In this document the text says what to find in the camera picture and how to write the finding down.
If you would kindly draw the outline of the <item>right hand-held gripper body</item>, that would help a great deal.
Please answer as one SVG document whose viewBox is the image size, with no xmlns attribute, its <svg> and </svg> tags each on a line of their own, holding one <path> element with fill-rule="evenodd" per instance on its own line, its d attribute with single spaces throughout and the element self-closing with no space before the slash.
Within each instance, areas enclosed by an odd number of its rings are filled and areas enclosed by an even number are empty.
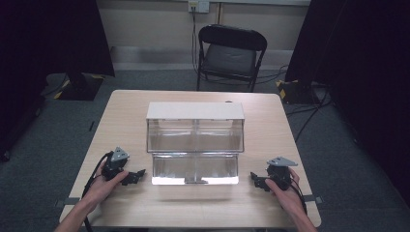
<svg viewBox="0 0 410 232">
<path fill-rule="evenodd" d="M 298 163 L 283 157 L 269 159 L 267 161 L 267 173 L 270 180 L 276 183 L 279 189 L 288 190 L 291 185 L 290 166 L 297 166 Z"/>
</svg>

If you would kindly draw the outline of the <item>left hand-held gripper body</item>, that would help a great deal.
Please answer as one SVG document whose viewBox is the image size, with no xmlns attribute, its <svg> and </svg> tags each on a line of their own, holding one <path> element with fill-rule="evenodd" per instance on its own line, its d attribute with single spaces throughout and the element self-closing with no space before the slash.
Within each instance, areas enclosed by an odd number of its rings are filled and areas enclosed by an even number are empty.
<svg viewBox="0 0 410 232">
<path fill-rule="evenodd" d="M 122 172 L 129 157 L 129 154 L 121 147 L 116 147 L 113 151 L 109 152 L 102 168 L 104 178 L 109 181 Z"/>
</svg>

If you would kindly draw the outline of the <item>white-topped clear drawer cabinet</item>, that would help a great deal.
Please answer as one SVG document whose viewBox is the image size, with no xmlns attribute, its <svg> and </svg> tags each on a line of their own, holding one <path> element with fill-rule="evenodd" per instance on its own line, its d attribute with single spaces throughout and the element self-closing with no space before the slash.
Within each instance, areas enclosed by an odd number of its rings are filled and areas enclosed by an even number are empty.
<svg viewBox="0 0 410 232">
<path fill-rule="evenodd" d="M 149 104 L 146 124 L 149 119 L 243 119 L 243 106 L 237 102 L 152 102 Z"/>
</svg>

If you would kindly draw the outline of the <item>person's left hand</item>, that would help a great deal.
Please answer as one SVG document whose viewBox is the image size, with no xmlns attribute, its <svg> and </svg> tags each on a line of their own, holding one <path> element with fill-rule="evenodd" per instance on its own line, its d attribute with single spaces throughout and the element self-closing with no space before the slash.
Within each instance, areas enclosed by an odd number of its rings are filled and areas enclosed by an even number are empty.
<svg viewBox="0 0 410 232">
<path fill-rule="evenodd" d="M 97 169 L 96 177 L 92 182 L 91 187 L 89 187 L 88 191 L 80 201 L 80 204 L 83 206 L 86 213 L 91 213 L 94 211 L 97 205 L 105 200 L 106 197 L 115 189 L 115 187 L 129 174 L 127 170 L 124 170 L 117 174 L 113 179 L 107 181 L 102 176 L 104 165 L 105 162 L 103 161 Z"/>
</svg>

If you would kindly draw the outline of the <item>clear plastic drawer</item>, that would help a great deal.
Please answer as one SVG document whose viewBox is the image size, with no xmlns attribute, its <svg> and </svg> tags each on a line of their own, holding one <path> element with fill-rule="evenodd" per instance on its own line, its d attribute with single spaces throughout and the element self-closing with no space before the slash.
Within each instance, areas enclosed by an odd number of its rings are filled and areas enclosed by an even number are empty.
<svg viewBox="0 0 410 232">
<path fill-rule="evenodd" d="M 149 119 L 148 153 L 242 153 L 243 119 Z"/>
<path fill-rule="evenodd" d="M 237 154 L 153 154 L 153 185 L 237 185 L 238 183 Z"/>
</svg>

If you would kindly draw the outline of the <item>black folding chair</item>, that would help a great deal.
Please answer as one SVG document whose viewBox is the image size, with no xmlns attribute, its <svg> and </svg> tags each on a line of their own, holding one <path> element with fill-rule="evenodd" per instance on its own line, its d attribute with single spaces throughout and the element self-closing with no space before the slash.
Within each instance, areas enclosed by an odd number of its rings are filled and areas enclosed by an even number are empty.
<svg viewBox="0 0 410 232">
<path fill-rule="evenodd" d="M 252 92 L 267 40 L 257 31 L 238 27 L 210 24 L 200 29 L 199 61 L 196 90 L 201 75 L 225 77 L 245 81 Z"/>
</svg>

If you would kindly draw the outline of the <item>person's right hand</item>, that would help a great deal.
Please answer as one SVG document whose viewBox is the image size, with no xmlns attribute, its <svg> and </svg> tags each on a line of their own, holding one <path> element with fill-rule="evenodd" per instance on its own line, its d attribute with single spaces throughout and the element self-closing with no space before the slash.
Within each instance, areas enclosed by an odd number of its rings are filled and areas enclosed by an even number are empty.
<svg viewBox="0 0 410 232">
<path fill-rule="evenodd" d="M 273 196 L 278 199 L 280 206 L 288 215 L 290 215 L 291 218 L 295 219 L 306 217 L 307 213 L 305 212 L 299 194 L 298 185 L 300 177 L 292 168 L 289 168 L 289 172 L 293 182 L 292 187 L 287 190 L 280 189 L 278 185 L 270 179 L 266 180 L 265 183 L 270 188 Z"/>
</svg>

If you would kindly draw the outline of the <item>black stand base striped tape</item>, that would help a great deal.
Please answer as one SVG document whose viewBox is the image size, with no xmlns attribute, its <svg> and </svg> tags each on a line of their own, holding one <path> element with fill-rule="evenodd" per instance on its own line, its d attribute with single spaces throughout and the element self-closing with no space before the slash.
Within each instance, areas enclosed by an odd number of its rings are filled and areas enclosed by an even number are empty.
<svg viewBox="0 0 410 232">
<path fill-rule="evenodd" d="M 320 100 L 314 93 L 311 85 L 306 85 L 299 80 L 276 82 L 278 94 L 287 104 L 319 104 Z"/>
<path fill-rule="evenodd" d="M 104 77 L 97 74 L 68 72 L 68 80 L 54 96 L 62 101 L 92 101 L 97 95 Z"/>
</svg>

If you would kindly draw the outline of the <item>white wall socket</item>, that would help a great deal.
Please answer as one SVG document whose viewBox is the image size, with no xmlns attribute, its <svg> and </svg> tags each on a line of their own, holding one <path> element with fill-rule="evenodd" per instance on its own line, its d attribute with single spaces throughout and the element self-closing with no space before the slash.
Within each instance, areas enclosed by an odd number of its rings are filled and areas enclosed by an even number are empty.
<svg viewBox="0 0 410 232">
<path fill-rule="evenodd" d="M 207 14 L 210 12 L 210 2 L 206 0 L 190 0 L 188 2 L 190 13 Z"/>
</svg>

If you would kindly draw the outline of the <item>dark curtain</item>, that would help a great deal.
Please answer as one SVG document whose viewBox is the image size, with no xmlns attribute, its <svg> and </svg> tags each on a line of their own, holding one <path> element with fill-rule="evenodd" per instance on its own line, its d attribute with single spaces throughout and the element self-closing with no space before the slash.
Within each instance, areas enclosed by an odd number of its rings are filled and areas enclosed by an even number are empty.
<svg viewBox="0 0 410 232">
<path fill-rule="evenodd" d="M 329 86 L 410 206 L 410 0 L 310 0 L 285 78 Z"/>
<path fill-rule="evenodd" d="M 0 0 L 0 161 L 52 73 L 114 75 L 97 0 Z"/>
</svg>

